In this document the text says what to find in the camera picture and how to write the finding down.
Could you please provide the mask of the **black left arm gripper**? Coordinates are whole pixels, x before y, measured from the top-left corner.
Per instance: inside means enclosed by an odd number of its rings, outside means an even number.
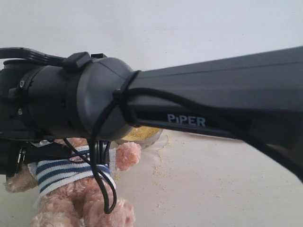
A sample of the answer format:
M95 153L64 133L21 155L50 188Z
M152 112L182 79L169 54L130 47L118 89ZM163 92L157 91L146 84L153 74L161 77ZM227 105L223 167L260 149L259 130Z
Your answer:
M42 147L30 144L24 157L24 142L22 140L0 137L0 174L14 176L25 164L70 158L72 150L62 144L51 143Z

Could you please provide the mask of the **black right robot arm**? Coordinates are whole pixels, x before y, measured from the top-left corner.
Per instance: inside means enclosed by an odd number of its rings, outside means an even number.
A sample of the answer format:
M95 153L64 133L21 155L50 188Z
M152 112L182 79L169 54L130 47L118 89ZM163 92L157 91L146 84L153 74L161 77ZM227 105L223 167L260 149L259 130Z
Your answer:
M133 127L242 140L303 177L303 49L135 71L104 54L1 48L0 172L30 141L114 141Z

